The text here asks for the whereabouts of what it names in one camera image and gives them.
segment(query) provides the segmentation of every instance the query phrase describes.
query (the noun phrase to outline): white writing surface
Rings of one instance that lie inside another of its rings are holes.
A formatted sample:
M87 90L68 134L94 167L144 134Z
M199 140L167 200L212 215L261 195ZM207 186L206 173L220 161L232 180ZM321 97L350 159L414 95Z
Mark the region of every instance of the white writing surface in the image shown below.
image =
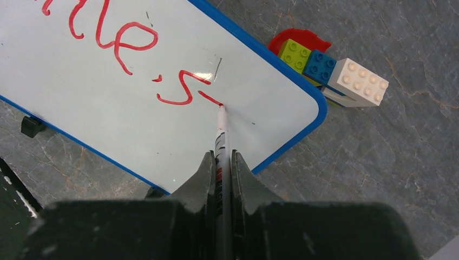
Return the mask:
M218 103L231 148L258 170L326 113L200 0L1 0L0 43L3 100L168 192L214 148Z

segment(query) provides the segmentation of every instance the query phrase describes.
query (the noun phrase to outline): blue lego brick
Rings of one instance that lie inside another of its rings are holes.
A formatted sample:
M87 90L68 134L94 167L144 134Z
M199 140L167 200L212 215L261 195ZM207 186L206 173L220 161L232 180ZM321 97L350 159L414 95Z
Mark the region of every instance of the blue lego brick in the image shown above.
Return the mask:
M313 50L309 55L303 75L310 77L323 86L328 86L335 65L335 59L318 50Z

